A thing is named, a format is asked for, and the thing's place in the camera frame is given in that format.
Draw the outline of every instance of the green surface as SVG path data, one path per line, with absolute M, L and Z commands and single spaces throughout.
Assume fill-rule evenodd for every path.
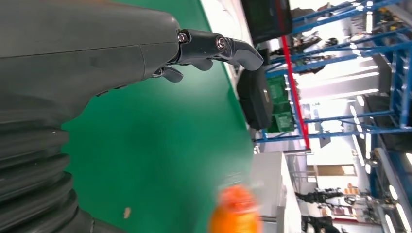
M 124 2 L 170 12 L 182 28 L 209 29 L 198 0 Z M 207 232 L 218 186 L 250 166 L 252 144 L 223 66 L 179 69 L 180 83 L 112 90 L 65 125 L 81 207 L 130 233 Z

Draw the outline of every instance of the red pole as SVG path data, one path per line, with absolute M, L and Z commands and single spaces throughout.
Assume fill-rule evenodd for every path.
M 302 129 L 302 135 L 303 135 L 303 139 L 305 140 L 306 149 L 310 149 L 308 129 L 303 121 L 302 112 L 300 110 L 299 96 L 297 94 L 295 79 L 293 78 L 292 60 L 291 60 L 291 54 L 289 52 L 286 36 L 282 36 L 282 44 L 283 44 L 283 51 L 285 52 L 286 64 L 288 65 L 288 76 L 290 79 L 289 84 L 291 87 L 293 98 L 295 99 L 294 104 L 296 104 L 296 111 L 297 111 L 296 114 L 299 118 L 299 125 L 300 125 L 300 128 Z

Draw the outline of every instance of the person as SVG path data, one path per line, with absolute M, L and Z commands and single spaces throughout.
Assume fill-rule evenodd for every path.
M 322 209 L 322 217 L 302 216 L 302 231 L 308 230 L 310 224 L 316 233 L 341 233 L 333 226 L 332 217 L 328 215 L 326 208 Z
M 321 190 L 318 191 L 316 190 L 315 192 L 310 192 L 307 194 L 300 194 L 295 192 L 295 195 L 297 198 L 299 198 L 300 200 L 304 201 L 304 202 L 308 202 L 308 203 L 326 203 L 327 199 L 330 198 L 336 198 L 336 197 L 342 197 L 343 193 L 338 191 L 338 190 L 334 190 L 334 189 L 326 189 L 326 190 Z

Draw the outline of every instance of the fluorescent light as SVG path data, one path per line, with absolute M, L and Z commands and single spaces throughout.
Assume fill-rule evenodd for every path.
M 363 100 L 362 96 L 356 96 L 356 99 L 358 99 L 358 103 L 363 107 L 365 106 L 365 101 Z
M 374 92 L 378 92 L 378 89 L 368 89 L 368 90 L 363 90 L 363 91 L 353 91 L 353 92 L 346 92 L 346 93 L 341 93 L 341 94 L 334 94 L 334 95 L 328 95 L 328 96 L 322 96 L 318 98 L 308 98 L 308 99 L 302 99 L 300 100 L 301 103 L 312 103 L 312 102 L 319 102 L 322 100 L 334 100 L 334 99 L 342 99 L 342 98 L 347 98 L 350 96 L 357 96 L 357 95 L 364 95 L 364 94 L 370 94 Z
M 359 59 L 359 61 L 356 61 L 356 64 L 366 61 L 365 58 L 363 58 L 363 57 L 359 57 L 358 59 Z M 378 66 L 373 65 L 373 66 L 367 66 L 367 67 L 359 67 L 359 68 L 356 68 L 356 69 L 347 69 L 343 72 L 339 72 L 339 75 L 337 75 L 337 76 L 330 76 L 330 75 L 319 76 L 318 75 L 318 76 L 307 77 L 307 75 L 305 75 L 305 76 L 296 77 L 296 80 L 298 80 L 298 82 L 300 84 L 313 83 L 313 82 L 318 83 L 318 82 L 320 82 L 320 80 L 334 79 L 334 78 L 338 78 L 338 77 L 342 77 L 342 76 L 346 76 L 346 75 L 361 73 L 361 72 L 376 69 L 376 68 L 378 68 Z
M 356 125 L 356 129 L 357 129 L 359 132 L 363 132 L 363 129 L 362 129 L 362 126 L 361 126 L 361 125 Z M 365 139 L 365 136 L 364 136 L 363 134 L 361 134 L 360 138 Z
M 410 163 L 411 166 L 412 166 L 412 154 L 411 154 L 411 153 L 406 153 L 406 157 L 408 158 L 409 163 Z
M 357 124 L 357 125 L 359 125 L 361 122 L 359 121 L 359 118 L 357 118 L 357 117 L 354 117 L 353 118 L 353 120 L 355 121 L 355 123 Z
M 398 194 L 395 191 L 395 187 L 389 185 L 389 191 L 391 192 L 392 198 L 398 200 Z
M 373 16 L 372 16 L 372 14 L 367 14 L 366 15 L 366 32 L 367 33 L 372 33 L 372 29 L 373 29 Z
M 356 139 L 356 136 L 352 135 L 352 139 L 353 139 L 353 143 L 355 144 L 355 150 L 356 150 L 356 153 L 358 154 L 360 165 L 365 166 L 365 161 L 362 157 L 361 148 L 359 147 L 359 143 L 358 143 L 358 140 Z
M 356 116 L 355 107 L 354 107 L 353 105 L 351 105 L 349 108 L 350 108 L 350 113 L 351 113 L 352 115 Z
M 372 135 L 370 133 L 366 134 L 365 138 L 365 156 L 367 159 L 371 158 L 371 150 L 372 150 Z
M 346 82 L 350 80 L 356 80 L 356 79 L 362 79 L 362 78 L 367 78 L 367 77 L 372 77 L 378 75 L 378 72 L 370 72 L 366 74 L 358 74 L 358 75 L 351 75 L 351 76 L 346 76 L 346 77 L 339 77 L 339 78 L 334 78 L 334 79 L 327 79 L 327 80 L 318 80 L 317 82 L 313 80 L 313 82 L 310 83 L 299 83 L 299 89 L 306 89 L 306 88 L 313 88 L 317 86 L 324 86 L 324 85 L 329 85 L 329 84 L 335 84 L 335 83 L 341 83 L 341 82 Z
M 409 225 L 408 219 L 406 218 L 405 212 L 403 211 L 402 206 L 398 203 L 396 204 L 396 208 L 398 209 L 400 219 L 402 220 L 403 227 L 405 228 L 406 232 L 411 232 L 411 226 Z
M 371 174 L 371 166 L 369 164 L 365 165 L 366 173 Z
M 396 233 L 394 224 L 392 223 L 391 217 L 389 215 L 385 215 L 386 222 L 388 223 L 389 231 L 391 233 Z

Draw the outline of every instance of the black robotic finger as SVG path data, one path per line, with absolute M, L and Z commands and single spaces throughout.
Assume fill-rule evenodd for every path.
M 263 64 L 262 56 L 248 43 L 225 38 L 225 50 L 215 57 L 232 65 L 241 65 L 247 70 L 257 70 Z
M 170 66 L 163 67 L 162 76 L 172 83 L 178 83 L 183 79 L 183 74 L 179 70 Z
M 202 60 L 194 60 L 190 62 L 191 65 L 194 67 L 198 68 L 201 71 L 207 71 L 210 70 L 213 66 L 213 61 L 208 60 L 208 59 L 202 59 Z
M 263 63 L 262 56 L 248 43 L 217 33 L 184 29 L 178 39 L 179 55 L 171 64 L 191 64 L 200 70 L 209 70 L 210 59 L 213 59 L 256 70 Z

